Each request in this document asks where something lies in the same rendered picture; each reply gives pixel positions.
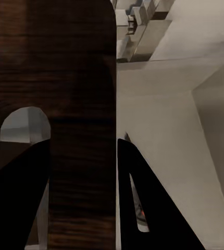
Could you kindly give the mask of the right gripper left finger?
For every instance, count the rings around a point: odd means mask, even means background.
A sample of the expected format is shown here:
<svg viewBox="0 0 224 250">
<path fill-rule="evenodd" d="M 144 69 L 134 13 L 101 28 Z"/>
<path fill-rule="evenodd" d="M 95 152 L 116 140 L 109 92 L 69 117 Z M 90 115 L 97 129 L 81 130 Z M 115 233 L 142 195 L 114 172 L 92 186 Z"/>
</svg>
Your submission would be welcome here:
<svg viewBox="0 0 224 250">
<path fill-rule="evenodd" d="M 45 140 L 0 169 L 0 250 L 24 250 L 49 179 Z"/>
</svg>

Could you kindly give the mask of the cutting board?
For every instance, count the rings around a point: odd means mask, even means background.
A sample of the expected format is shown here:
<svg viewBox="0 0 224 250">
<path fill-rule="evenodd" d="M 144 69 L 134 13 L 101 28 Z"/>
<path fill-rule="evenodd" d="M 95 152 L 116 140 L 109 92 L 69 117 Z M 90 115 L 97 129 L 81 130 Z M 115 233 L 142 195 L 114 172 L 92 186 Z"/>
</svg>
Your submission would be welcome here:
<svg viewBox="0 0 224 250">
<path fill-rule="evenodd" d="M 111 0 L 0 0 L 0 138 L 51 125 L 47 250 L 116 250 L 116 39 Z"/>
</svg>

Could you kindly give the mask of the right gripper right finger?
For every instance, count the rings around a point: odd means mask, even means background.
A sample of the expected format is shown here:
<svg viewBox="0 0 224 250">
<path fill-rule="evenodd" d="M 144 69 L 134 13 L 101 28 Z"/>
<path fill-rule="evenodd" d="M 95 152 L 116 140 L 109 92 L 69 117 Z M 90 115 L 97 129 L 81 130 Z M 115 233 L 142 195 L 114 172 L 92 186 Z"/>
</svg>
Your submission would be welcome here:
<svg viewBox="0 0 224 250">
<path fill-rule="evenodd" d="M 205 250 L 137 147 L 118 139 L 121 250 Z M 148 229 L 138 229 L 130 174 Z"/>
</svg>

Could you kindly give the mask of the parer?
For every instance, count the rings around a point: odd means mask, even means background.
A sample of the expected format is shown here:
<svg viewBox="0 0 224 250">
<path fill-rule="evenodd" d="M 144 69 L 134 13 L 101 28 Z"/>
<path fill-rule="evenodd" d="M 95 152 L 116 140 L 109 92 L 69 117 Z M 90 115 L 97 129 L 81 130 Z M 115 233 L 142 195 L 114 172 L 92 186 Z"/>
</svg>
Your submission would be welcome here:
<svg viewBox="0 0 224 250">
<path fill-rule="evenodd" d="M 126 141 L 128 142 L 131 142 L 130 138 L 129 138 L 129 135 L 127 134 L 126 136 Z M 143 216 L 145 217 L 145 214 L 144 214 L 144 211 L 143 211 L 143 208 L 140 210 L 140 212 L 143 214 Z"/>
</svg>

